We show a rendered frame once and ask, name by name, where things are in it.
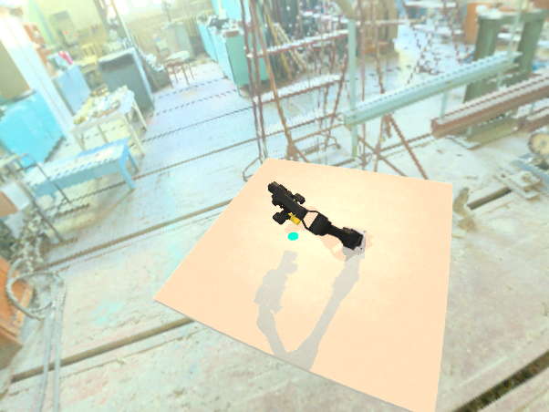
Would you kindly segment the yellow cylinder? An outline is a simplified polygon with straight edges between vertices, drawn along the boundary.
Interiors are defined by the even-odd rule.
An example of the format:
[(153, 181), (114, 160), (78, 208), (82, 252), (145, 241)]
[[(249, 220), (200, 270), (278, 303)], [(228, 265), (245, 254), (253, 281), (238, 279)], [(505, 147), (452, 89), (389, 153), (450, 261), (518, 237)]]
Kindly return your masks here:
[(301, 221), (298, 220), (292, 213), (290, 213), (289, 215), (291, 216), (290, 221), (293, 222), (295, 225), (299, 225)]

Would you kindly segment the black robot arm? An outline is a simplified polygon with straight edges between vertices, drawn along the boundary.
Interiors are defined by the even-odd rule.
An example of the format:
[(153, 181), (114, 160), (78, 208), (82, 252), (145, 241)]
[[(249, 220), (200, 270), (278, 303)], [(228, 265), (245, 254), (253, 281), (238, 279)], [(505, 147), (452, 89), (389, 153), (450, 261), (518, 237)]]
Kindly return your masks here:
[[(281, 209), (282, 205), (284, 205), (295, 215), (298, 220), (300, 220), (304, 224), (305, 228), (308, 231), (312, 232), (315, 236), (319, 235), (323, 237), (328, 234), (332, 237), (338, 238), (338, 240), (341, 241), (341, 244), (346, 246), (347, 248), (355, 250), (357, 246), (360, 247), (363, 234), (360, 234), (359, 232), (346, 227), (339, 229), (335, 225), (333, 225), (332, 222), (327, 218), (327, 216), (325, 216), (321, 212), (310, 211), (301, 206), (294, 200), (295, 195), (293, 195), (291, 191), (288, 191), (287, 188), (282, 184), (278, 184), (277, 182), (273, 181), (272, 183), (269, 183), (267, 187), (268, 191), (272, 193), (272, 204), (274, 206), (279, 205)], [(304, 218), (308, 212), (318, 213), (309, 228), (304, 222)]]

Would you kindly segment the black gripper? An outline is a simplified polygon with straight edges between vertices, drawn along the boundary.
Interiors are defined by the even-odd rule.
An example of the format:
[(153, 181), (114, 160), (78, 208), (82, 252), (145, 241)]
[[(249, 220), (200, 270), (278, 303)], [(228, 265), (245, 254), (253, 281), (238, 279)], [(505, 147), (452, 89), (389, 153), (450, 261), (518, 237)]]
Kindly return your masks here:
[[(300, 195), (299, 193), (296, 193), (294, 200), (296, 202), (299, 202), (302, 205), (306, 201), (306, 198)], [(285, 221), (290, 220), (291, 218), (291, 216), (288, 214), (288, 213), (291, 213), (291, 211), (288, 208), (286, 208), (284, 205), (282, 206), (282, 208), (283, 210), (281, 210), (280, 212), (277, 212), (273, 216), (273, 220), (279, 223), (280, 225), (283, 225)]]

